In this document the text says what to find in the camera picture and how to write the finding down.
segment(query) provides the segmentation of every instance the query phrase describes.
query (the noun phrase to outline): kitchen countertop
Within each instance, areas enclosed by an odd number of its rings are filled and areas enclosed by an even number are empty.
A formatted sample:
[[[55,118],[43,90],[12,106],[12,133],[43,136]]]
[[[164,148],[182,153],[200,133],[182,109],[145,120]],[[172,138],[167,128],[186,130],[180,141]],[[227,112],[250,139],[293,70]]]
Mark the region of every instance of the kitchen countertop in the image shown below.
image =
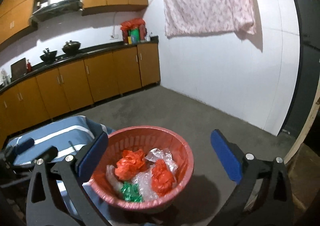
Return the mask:
[[[143,44],[146,43],[158,43],[159,39],[158,36],[153,36],[151,37],[150,42],[144,42]],[[75,56],[68,57],[66,54],[62,54],[58,56],[58,60],[50,63],[50,64],[45,64],[44,62],[41,62],[39,64],[36,64],[35,66],[32,67],[33,71],[23,75],[22,77],[12,81],[8,86],[6,87],[0,87],[0,94],[9,89],[10,87],[18,84],[19,82],[22,82],[23,80],[30,78],[40,72],[58,67],[59,65],[65,64],[67,62],[72,62],[81,58],[85,58],[94,54],[102,53],[102,52],[107,52],[107,51],[112,51],[112,50],[117,50],[117,49],[124,49],[124,48],[130,48],[137,46],[137,44],[124,44],[123,41],[121,42],[114,42],[114,43],[107,43],[107,44],[101,44],[101,45],[96,45],[88,48],[83,48],[80,49],[82,53],[79,53]]]

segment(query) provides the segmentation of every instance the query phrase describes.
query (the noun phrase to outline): green plastic bag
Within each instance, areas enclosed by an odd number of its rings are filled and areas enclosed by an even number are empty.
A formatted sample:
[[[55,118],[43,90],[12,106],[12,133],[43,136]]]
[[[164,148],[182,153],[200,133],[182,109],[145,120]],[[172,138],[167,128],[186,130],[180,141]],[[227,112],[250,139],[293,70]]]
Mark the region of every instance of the green plastic bag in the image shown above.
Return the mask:
[[[123,199],[127,202],[143,202],[142,196],[139,194],[138,184],[124,182],[121,192],[123,194]]]

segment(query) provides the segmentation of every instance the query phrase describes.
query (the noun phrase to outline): metal screw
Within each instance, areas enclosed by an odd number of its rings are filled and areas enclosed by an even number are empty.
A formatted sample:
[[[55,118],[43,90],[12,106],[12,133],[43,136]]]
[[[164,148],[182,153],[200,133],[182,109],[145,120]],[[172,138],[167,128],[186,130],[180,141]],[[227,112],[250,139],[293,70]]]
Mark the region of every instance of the metal screw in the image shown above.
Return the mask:
[[[70,161],[72,161],[73,160],[73,155],[68,155],[68,156],[66,156],[66,161],[67,162],[70,162]]]
[[[253,154],[246,154],[245,157],[248,159],[248,160],[253,160],[254,159],[254,155]]]
[[[43,163],[43,159],[42,158],[37,160],[37,165],[41,165],[42,163]]]
[[[279,164],[281,164],[281,163],[283,162],[283,160],[282,160],[281,157],[277,157],[277,158],[276,158],[276,161],[277,161],[277,163],[279,163]]]

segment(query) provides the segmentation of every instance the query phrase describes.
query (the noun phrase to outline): green container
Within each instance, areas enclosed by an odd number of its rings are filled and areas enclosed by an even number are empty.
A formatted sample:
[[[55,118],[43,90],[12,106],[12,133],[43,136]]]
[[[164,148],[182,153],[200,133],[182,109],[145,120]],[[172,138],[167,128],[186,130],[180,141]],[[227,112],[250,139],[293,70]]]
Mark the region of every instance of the green container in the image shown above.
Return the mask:
[[[133,44],[138,43],[140,41],[139,28],[132,29],[130,36]]]

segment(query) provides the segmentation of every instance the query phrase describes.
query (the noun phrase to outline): orange plastic bag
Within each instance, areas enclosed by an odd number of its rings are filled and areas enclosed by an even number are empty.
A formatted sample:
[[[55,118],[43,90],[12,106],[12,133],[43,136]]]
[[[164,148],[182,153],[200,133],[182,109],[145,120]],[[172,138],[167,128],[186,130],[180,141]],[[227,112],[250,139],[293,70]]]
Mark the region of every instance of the orange plastic bag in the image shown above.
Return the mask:
[[[116,164],[115,175],[122,181],[131,180],[137,173],[147,169],[142,149],[136,152],[124,150],[122,158]]]
[[[168,170],[164,160],[157,160],[155,167],[152,169],[152,190],[154,190],[158,196],[164,196],[171,191],[174,182],[173,174]]]
[[[132,20],[122,22],[120,29],[122,31],[136,29],[142,24],[146,25],[146,22],[142,18],[134,18]]]

